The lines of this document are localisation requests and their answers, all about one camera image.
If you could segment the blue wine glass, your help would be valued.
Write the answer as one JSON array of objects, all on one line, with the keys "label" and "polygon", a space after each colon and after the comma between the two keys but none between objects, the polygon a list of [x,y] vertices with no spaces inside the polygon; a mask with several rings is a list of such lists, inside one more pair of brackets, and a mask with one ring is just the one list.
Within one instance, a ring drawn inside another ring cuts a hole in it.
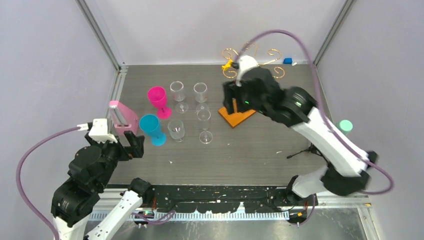
[{"label": "blue wine glass", "polygon": [[162,132],[159,118],[154,114],[146,114],[139,120],[140,129],[150,137],[151,143],[156,146],[162,146],[167,136]]}]

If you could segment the clear wine glass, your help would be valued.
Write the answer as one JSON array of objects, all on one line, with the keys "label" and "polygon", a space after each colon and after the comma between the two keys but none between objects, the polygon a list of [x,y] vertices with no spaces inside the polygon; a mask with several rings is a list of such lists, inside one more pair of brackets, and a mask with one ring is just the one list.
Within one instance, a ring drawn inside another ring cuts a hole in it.
[{"label": "clear wine glass", "polygon": [[173,81],[169,88],[172,98],[176,101],[175,111],[180,114],[186,113],[189,106],[185,102],[186,94],[184,84],[181,81]]},{"label": "clear wine glass", "polygon": [[199,112],[201,110],[209,110],[208,106],[208,86],[204,82],[198,82],[193,87],[195,101],[197,106],[195,111]]}]

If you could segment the pink wine glass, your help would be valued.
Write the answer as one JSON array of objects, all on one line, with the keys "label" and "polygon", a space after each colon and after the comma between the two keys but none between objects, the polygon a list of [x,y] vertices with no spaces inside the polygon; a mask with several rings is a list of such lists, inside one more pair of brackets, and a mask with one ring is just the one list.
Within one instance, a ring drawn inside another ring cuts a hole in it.
[{"label": "pink wine glass", "polygon": [[154,86],[147,92],[147,98],[156,108],[156,115],[160,119],[168,119],[172,115],[172,110],[167,106],[168,98],[166,90],[161,86]]}]

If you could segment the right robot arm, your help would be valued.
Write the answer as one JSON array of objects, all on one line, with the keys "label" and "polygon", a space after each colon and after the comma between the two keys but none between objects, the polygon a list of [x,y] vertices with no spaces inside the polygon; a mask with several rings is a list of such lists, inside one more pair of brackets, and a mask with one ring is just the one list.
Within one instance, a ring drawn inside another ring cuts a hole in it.
[{"label": "right robot arm", "polygon": [[290,180],[285,192],[288,203],[299,205],[310,195],[325,191],[347,196],[366,188],[370,175],[362,160],[374,163],[378,155],[362,149],[358,149],[359,156],[350,152],[335,136],[340,131],[330,130],[317,102],[303,88],[283,89],[270,70],[261,67],[244,73],[239,84],[226,81],[222,87],[223,105],[229,114],[254,110],[308,139],[327,159],[326,167]]}]

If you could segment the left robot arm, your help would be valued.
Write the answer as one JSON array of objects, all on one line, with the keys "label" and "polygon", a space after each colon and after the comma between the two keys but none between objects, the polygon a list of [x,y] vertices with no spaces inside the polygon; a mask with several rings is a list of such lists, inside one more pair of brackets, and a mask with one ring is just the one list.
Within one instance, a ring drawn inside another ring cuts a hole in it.
[{"label": "left robot arm", "polygon": [[85,232],[94,206],[100,200],[120,161],[144,155],[143,135],[125,131],[129,146],[108,134],[105,141],[85,135],[89,146],[81,148],[69,164],[69,179],[55,192],[51,213],[60,240],[110,240],[139,207],[148,207],[154,199],[153,186],[134,178],[111,212],[91,231]]}]

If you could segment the orange wooden rack base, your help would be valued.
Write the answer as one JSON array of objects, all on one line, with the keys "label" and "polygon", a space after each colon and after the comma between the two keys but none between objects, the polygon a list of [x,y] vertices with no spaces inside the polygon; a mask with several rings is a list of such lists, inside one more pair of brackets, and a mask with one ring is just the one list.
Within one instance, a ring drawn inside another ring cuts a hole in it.
[{"label": "orange wooden rack base", "polygon": [[239,112],[237,109],[237,102],[236,99],[232,100],[233,107],[234,107],[234,113],[228,114],[225,107],[221,107],[218,110],[219,115],[230,125],[231,128],[235,128],[238,125],[240,125],[242,122],[253,116],[256,111],[249,110],[246,112]]}]

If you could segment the small yellow block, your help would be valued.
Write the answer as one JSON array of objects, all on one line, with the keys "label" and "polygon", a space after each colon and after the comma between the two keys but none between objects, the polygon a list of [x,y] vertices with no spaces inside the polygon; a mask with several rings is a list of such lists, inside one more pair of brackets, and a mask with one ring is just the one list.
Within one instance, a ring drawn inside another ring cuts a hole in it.
[{"label": "small yellow block", "polygon": [[233,60],[231,58],[228,59],[227,63],[221,66],[223,72],[233,67]]}]

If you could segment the pink wedge stand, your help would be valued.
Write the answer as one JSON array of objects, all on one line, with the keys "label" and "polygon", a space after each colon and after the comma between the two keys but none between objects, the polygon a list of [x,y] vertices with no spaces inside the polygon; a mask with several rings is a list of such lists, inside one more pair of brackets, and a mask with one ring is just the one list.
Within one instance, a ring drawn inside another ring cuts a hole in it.
[{"label": "pink wedge stand", "polygon": [[139,117],[132,109],[117,100],[110,101],[108,109],[114,129],[120,136],[124,136],[126,131],[137,135]]}]

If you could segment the blue cube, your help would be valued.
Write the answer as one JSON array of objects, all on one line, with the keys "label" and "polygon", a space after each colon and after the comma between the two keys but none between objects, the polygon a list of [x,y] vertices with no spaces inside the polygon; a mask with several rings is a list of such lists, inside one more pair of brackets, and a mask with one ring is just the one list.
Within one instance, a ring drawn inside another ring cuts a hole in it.
[{"label": "blue cube", "polygon": [[283,60],[283,64],[284,65],[292,65],[293,64],[293,59],[292,58],[285,58]]}]

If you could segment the small black tripod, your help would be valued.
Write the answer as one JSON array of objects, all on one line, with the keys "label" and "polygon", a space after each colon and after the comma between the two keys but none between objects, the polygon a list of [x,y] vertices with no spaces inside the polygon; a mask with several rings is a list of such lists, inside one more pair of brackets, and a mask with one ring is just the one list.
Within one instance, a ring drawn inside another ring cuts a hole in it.
[{"label": "small black tripod", "polygon": [[301,151],[299,151],[299,152],[296,152],[296,153],[294,153],[294,154],[291,154],[291,155],[288,155],[286,158],[287,159],[290,159],[290,158],[292,158],[292,157],[294,157],[294,156],[297,156],[297,155],[299,155],[299,154],[301,154],[301,153],[310,153],[310,154],[314,154],[314,155],[317,155],[317,156],[319,156],[319,157],[321,157],[321,158],[323,158],[327,163],[329,163],[329,161],[327,160],[327,158],[322,154],[322,152],[315,146],[315,145],[313,145],[312,143],[309,145],[309,147],[308,148],[306,148],[306,149],[303,149],[303,150],[301,150]]}]

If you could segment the mint green bottle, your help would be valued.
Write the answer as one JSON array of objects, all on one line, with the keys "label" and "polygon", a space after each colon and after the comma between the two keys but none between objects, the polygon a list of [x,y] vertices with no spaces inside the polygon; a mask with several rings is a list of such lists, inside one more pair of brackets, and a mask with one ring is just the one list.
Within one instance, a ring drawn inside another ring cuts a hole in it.
[{"label": "mint green bottle", "polygon": [[345,136],[347,136],[353,130],[353,123],[351,121],[347,120],[347,119],[343,119],[337,124],[337,128]]}]

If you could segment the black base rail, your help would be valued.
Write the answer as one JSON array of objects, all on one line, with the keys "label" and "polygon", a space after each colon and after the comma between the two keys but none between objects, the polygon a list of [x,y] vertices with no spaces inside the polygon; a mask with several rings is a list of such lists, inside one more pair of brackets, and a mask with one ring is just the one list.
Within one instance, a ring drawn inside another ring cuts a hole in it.
[{"label": "black base rail", "polygon": [[297,197],[279,186],[248,185],[153,185],[135,178],[128,186],[142,198],[141,207],[160,213],[282,213],[286,208],[315,207],[316,195]]}]

